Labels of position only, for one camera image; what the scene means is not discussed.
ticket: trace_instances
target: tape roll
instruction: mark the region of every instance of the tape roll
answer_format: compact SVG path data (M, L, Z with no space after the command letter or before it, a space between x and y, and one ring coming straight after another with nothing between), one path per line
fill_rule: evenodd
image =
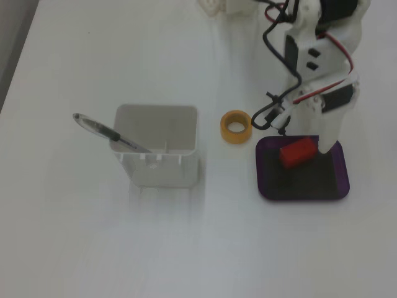
M244 125L242 132L232 132L229 125L232 123L240 123ZM252 135L251 117L243 111L230 111L221 119L221 135L222 138L231 144L242 144L248 141Z

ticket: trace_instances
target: white plastic box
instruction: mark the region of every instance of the white plastic box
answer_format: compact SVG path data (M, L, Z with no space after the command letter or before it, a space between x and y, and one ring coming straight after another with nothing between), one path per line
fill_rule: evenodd
M190 188L199 178L198 113L191 106L125 104L117 109L114 129L152 151L110 147L138 187Z

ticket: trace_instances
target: pen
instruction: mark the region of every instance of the pen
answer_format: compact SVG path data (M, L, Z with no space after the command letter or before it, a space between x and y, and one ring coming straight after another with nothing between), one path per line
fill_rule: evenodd
M88 116L74 113L73 119L84 129L92 132L100 137L108 138L109 140L119 143L124 147L127 147L131 151L138 152L138 153L151 153L145 147L123 137L118 132L114 131L113 129L89 118Z

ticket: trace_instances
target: white table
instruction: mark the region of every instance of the white table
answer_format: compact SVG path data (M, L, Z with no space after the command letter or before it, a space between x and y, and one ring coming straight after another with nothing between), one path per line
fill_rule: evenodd
M234 147L218 128L283 87L262 17L208 20L194 0L42 0L0 115L0 297L395 297L396 10L373 2L354 55L362 93L340 137L350 195L272 204L254 165L266 134ZM198 107L206 167L191 196L136 195L71 117L112 125L123 103Z

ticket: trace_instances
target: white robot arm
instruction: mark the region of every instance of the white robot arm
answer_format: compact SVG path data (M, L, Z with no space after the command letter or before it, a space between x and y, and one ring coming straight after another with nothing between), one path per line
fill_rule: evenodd
M293 115L299 118L306 134L319 135L319 151L326 153L337 141L343 117L359 95L350 54L360 43L361 20L370 0L294 0L285 2L288 7L272 1L259 2L280 10L275 23L282 19L292 23L293 27L285 33L282 60L292 74L287 88L293 90L283 98L272 97L271 107L280 106L283 111L276 108L279 115L267 116L267 127L255 124L258 113L252 124L259 129L270 125L284 130L284 123Z

